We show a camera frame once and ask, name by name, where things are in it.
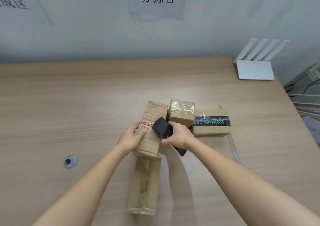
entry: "black handheld device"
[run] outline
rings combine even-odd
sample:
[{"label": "black handheld device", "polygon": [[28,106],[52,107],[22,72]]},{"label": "black handheld device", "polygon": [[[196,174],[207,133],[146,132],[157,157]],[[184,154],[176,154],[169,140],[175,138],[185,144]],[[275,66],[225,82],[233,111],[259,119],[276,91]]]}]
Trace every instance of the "black handheld device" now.
[{"label": "black handheld device", "polygon": [[[153,123],[152,129],[158,133],[163,139],[169,138],[174,133],[174,128],[170,125],[164,118],[160,117]],[[178,153],[183,156],[186,154],[187,150],[175,147]]]}]

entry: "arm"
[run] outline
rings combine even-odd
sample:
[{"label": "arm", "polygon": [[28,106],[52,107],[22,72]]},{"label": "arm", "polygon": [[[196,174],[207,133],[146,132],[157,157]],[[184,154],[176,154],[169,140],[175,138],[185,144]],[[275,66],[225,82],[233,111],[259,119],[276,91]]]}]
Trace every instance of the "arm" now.
[{"label": "arm", "polygon": [[234,208],[248,225],[320,225],[320,218],[267,180],[227,158],[177,123],[163,145],[190,150],[209,170]]},{"label": "arm", "polygon": [[33,225],[90,225],[118,164],[138,146],[146,134],[145,131],[141,131],[134,136],[134,130],[138,128],[139,123],[129,127],[110,153],[79,179]]}]

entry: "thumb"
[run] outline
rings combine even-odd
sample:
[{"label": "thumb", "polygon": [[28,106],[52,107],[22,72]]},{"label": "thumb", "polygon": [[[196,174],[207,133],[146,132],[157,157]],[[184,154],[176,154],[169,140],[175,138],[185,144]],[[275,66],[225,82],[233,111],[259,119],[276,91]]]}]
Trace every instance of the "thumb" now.
[{"label": "thumb", "polygon": [[162,139],[161,144],[164,146],[167,146],[167,145],[172,145],[172,142],[173,142],[173,138],[170,137],[170,138]]},{"label": "thumb", "polygon": [[141,131],[139,131],[139,133],[137,135],[135,135],[138,142],[141,141],[141,139],[146,135],[146,133],[147,133],[146,130],[141,130]]}]

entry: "device screen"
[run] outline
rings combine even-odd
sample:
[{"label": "device screen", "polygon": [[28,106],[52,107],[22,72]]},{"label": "device screen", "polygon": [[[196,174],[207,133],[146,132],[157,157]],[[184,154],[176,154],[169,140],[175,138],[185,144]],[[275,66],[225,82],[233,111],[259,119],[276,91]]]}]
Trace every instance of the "device screen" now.
[{"label": "device screen", "polygon": [[153,124],[152,129],[164,139],[171,137],[174,132],[174,128],[163,118],[158,119]]}]

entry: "small cardboard box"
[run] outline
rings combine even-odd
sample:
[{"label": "small cardboard box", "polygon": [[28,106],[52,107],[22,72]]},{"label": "small cardboard box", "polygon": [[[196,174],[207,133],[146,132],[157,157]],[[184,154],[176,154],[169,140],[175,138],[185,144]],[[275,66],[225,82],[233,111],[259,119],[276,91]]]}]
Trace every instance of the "small cardboard box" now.
[{"label": "small cardboard box", "polygon": [[214,110],[196,110],[193,134],[195,137],[224,137],[231,133],[230,120],[221,106]]},{"label": "small cardboard box", "polygon": [[159,135],[151,128],[153,123],[160,117],[166,119],[167,114],[167,105],[151,101],[148,102],[139,128],[139,131],[142,129],[146,130],[146,135],[140,141],[138,147],[134,150],[134,156],[142,157],[149,161],[153,161],[157,158],[161,140]]},{"label": "small cardboard box", "polygon": [[187,101],[171,100],[169,121],[180,123],[189,128],[195,121],[195,104]]},{"label": "small cardboard box", "polygon": [[157,158],[154,162],[137,158],[128,203],[128,211],[130,213],[155,215],[160,167],[160,158]]}]

